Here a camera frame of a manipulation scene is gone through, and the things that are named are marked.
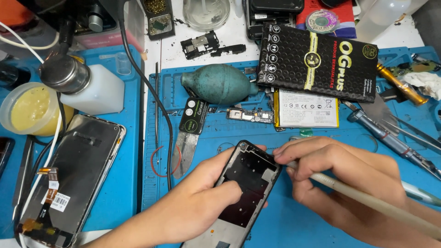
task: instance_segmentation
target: glass beaker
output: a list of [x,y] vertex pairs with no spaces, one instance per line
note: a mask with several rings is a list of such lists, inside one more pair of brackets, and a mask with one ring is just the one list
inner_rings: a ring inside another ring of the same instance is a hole
[[198,31],[220,27],[230,14],[229,0],[184,0],[185,21]]

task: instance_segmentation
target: red wire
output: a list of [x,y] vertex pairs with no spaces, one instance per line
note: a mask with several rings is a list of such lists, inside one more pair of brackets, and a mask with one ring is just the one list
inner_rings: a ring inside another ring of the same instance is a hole
[[[159,175],[156,170],[155,167],[153,166],[153,156],[155,155],[156,152],[158,152],[159,149],[163,148],[164,146],[160,146],[158,147],[153,153],[152,156],[150,156],[150,165],[152,166],[152,171],[153,173],[155,173],[158,177],[167,177],[167,176],[161,176]],[[181,163],[181,158],[182,158],[182,154],[181,154],[181,150],[179,149],[178,146],[176,146],[176,148],[178,149],[179,152],[179,160],[178,160],[178,164],[176,165],[176,168],[172,171],[172,174],[175,173],[175,171],[178,169],[179,164]]]

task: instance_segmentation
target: metal lid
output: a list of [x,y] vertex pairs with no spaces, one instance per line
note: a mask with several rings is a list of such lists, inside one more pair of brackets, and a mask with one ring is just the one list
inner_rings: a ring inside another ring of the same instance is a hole
[[90,82],[90,69],[69,55],[57,54],[40,67],[40,79],[48,87],[64,94],[76,94]]

